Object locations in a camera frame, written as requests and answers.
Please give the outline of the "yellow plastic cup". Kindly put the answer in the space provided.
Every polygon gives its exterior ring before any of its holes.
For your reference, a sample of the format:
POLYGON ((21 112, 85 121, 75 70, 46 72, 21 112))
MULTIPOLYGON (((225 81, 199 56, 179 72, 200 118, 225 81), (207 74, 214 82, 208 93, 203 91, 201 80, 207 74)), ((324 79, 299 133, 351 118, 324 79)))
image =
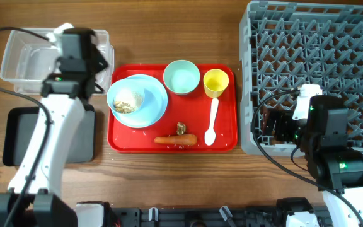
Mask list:
POLYGON ((229 85, 228 74, 221 69, 207 71, 203 78, 205 94, 210 98, 218 98, 229 85))

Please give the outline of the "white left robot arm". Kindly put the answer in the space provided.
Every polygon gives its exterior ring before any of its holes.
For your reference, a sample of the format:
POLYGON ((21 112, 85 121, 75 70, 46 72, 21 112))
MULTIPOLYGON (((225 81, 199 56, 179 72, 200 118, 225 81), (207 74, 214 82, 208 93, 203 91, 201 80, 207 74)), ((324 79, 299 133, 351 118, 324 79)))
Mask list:
POLYGON ((84 118, 95 76, 108 66, 89 28, 66 23, 44 36, 60 56, 42 83, 41 100, 25 157, 0 193, 0 226, 112 226, 115 215, 107 202, 81 202, 74 209, 61 199, 62 173, 72 140, 84 118))

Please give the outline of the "light blue bowl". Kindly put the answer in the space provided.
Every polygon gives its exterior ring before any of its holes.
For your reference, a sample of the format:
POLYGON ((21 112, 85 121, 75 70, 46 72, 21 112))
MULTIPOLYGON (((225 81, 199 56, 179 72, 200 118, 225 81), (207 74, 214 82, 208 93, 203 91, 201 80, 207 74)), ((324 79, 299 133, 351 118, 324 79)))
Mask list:
POLYGON ((107 102, 109 107, 114 111, 114 106, 113 106, 113 100, 115 95, 123 90, 123 89, 127 89, 127 90, 134 90, 137 92, 140 92, 144 95, 145 98, 145 92, 143 87, 140 85, 140 83, 138 83, 137 81, 133 80, 133 79, 121 79, 116 81, 114 84, 111 85, 111 87, 109 88, 108 92, 107 92, 107 102))

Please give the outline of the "mint green bowl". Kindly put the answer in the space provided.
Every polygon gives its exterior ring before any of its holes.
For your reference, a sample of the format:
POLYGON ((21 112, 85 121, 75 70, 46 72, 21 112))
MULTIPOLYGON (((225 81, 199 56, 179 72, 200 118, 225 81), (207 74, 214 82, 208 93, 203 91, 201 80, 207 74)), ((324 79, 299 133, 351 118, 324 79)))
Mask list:
POLYGON ((190 61, 173 61, 165 67, 163 81, 167 89, 172 93, 176 95, 187 95, 199 85, 200 71, 190 61))

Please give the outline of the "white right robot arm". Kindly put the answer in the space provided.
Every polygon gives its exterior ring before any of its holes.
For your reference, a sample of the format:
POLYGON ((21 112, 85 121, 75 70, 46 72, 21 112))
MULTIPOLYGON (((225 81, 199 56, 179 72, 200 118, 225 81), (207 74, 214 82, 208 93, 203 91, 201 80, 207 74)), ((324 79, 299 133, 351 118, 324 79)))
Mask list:
POLYGON ((311 179, 281 170, 317 186, 334 226, 363 226, 363 154, 348 146, 348 110, 341 98, 316 95, 292 110, 268 109, 263 134, 293 142, 305 154, 311 179))

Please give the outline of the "rice and food waste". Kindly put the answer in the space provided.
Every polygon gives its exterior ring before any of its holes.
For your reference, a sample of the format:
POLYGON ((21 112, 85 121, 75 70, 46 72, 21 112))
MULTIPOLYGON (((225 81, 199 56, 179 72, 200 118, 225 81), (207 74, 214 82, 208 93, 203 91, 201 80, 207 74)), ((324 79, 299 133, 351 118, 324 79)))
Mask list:
POLYGON ((114 110, 120 114, 131 114, 141 108, 144 95, 134 90, 123 89, 119 91, 113 100, 114 110))

